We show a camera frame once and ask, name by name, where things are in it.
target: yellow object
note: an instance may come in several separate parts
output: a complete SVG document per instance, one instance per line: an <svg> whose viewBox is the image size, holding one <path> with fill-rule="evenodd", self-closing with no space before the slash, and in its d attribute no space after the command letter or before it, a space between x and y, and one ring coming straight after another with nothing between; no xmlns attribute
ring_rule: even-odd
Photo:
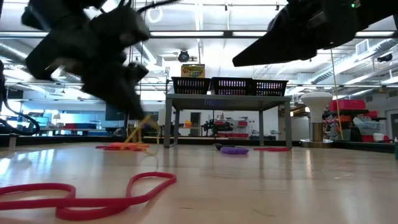
<svg viewBox="0 0 398 224"><path fill-rule="evenodd" d="M337 105L338 126L340 127L340 130L341 130L340 131L341 140L344 140L343 130L341 128L340 109L338 107L338 94L337 94L337 84L336 84L335 61L333 59L333 50L332 49L330 49L330 55L331 55L331 65L333 66L333 79L335 80L335 95L336 95L336 105Z"/></svg>
<svg viewBox="0 0 398 224"><path fill-rule="evenodd" d="M157 138L156 138L156 143L160 144L159 139L160 139L160 128L159 125L157 125L153 120L152 120L152 115L149 114L147 115L142 121L139 122L138 127L130 134L130 136L124 141L123 145L121 146L121 150L124 150L129 142L135 137L136 134L138 134L138 141L141 142L141 135L140 135L140 131L142 129L142 127L144 126L144 124L148 124L150 126L152 126L154 129L158 130L158 134L157 134ZM152 152L148 152L147 150L145 150L143 147L140 147L140 145L138 146L138 149L140 149L142 152L150 155L150 156L156 156L158 150L156 150L155 153Z"/></svg>
<svg viewBox="0 0 398 224"><path fill-rule="evenodd" d="M181 77L205 78L205 65L182 65Z"/></svg>

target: table leg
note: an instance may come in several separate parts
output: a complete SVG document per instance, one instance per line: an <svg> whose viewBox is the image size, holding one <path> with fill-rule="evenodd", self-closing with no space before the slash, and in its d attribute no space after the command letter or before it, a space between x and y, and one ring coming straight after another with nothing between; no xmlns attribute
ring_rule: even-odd
<svg viewBox="0 0 398 224"><path fill-rule="evenodd" d="M264 113L259 111L260 146L264 146Z"/></svg>
<svg viewBox="0 0 398 224"><path fill-rule="evenodd" d="M288 101L285 102L285 135L286 147L292 149L292 120L290 117L290 102Z"/></svg>
<svg viewBox="0 0 398 224"><path fill-rule="evenodd" d="M164 147L170 147L170 132L172 129L172 108L173 108L173 100L166 99L166 117L165 117L164 143L163 143Z"/></svg>
<svg viewBox="0 0 398 224"><path fill-rule="evenodd" d="M175 125L174 125L174 143L173 146L178 144L178 129L180 127L180 110L175 110Z"/></svg>

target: red loop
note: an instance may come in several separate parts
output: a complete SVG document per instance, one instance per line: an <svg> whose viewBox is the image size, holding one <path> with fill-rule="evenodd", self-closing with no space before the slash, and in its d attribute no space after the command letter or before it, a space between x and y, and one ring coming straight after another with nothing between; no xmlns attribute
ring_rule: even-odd
<svg viewBox="0 0 398 224"><path fill-rule="evenodd" d="M150 192L133 197L131 190L133 184L146 177L168 178ZM26 184L0 188L0 196L17 192L33 190L64 190L69 192L65 198L19 200L13 202L0 202L0 210L52 208L55 207L55 215L63 220L84 221L104 218L120 213L130 207L153 199L160 191L175 183L177 177L165 172L146 172L137 174L130 179L126 190L126 198L76 198L76 188L68 184ZM97 208L92 210L72 210L70 208Z"/></svg>

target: black cable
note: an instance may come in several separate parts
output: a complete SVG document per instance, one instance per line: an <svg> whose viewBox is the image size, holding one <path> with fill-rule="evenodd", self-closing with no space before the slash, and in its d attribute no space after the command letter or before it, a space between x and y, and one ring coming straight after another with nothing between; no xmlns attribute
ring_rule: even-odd
<svg viewBox="0 0 398 224"><path fill-rule="evenodd" d="M144 11L146 11L148 9L152 9L152 8L157 7L157 6L163 6L163 5L166 5L166 4L171 4L171 3L176 2L176 1L179 1L179 0L165 0L165 1L157 2L157 3L152 3L152 4L148 5L148 6L144 6L144 7L140 8L140 9L138 9L137 12L140 14L140 13L143 13Z"/></svg>
<svg viewBox="0 0 398 224"><path fill-rule="evenodd" d="M31 118L30 116L27 116L27 115L22 114L20 112L16 112L13 109L11 109L10 106L8 105L6 89L3 88L3 90L1 90L1 91L2 91L2 100L3 100L4 106L6 106L6 108L9 109L9 111L12 111L16 115L22 116L22 117L28 119L29 121L31 121L36 126L36 130L33 131L33 132L20 131L20 130L18 130L16 128L12 127L9 123L7 123L7 121L5 121L5 120L3 120L1 118L0 118L0 123L5 125L5 127L10 129L10 131L12 133L15 133L15 134L20 134L20 135L23 135L23 136L31 136L31 135L37 134L40 131L40 125L38 124L38 122L35 119Z"/></svg>
<svg viewBox="0 0 398 224"><path fill-rule="evenodd" d="M22 117L28 119L29 121L31 121L36 126L36 130L33 132L20 131L16 128L12 127L9 123L7 123L7 121L5 121L1 118L0 118L0 123L2 123L6 128L8 128L12 133L15 133L15 134L20 134L20 135L25 135L25 136L31 136L31 135L37 134L40 131L40 125L38 124L38 122L35 119L31 118L30 116L27 116L22 113L14 111L8 105L7 91L6 91L5 78L4 78L3 71L4 71L4 64L0 60L0 95L2 96L1 97L2 100L0 100L0 103L1 103L1 101L3 101L4 106L6 106L7 109L12 111L16 115L22 116Z"/></svg>

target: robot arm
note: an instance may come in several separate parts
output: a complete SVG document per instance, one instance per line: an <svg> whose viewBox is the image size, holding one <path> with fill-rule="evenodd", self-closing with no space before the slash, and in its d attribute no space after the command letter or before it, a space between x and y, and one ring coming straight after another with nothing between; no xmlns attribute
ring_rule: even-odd
<svg viewBox="0 0 398 224"><path fill-rule="evenodd" d="M81 76L82 91L128 111L131 119L143 119L144 112L134 89L149 72L126 60L124 49L149 39L149 28L141 13L151 7L169 4L166 0L138 11L132 1L122 0L116 9L90 20L84 9L101 9L106 0L30 0L22 23L49 34L28 55L25 64L39 80L52 80L59 67Z"/></svg>
<svg viewBox="0 0 398 224"><path fill-rule="evenodd" d="M351 41L358 31L395 14L396 0L288 0L268 33L235 56L236 67L308 60L318 49Z"/></svg>

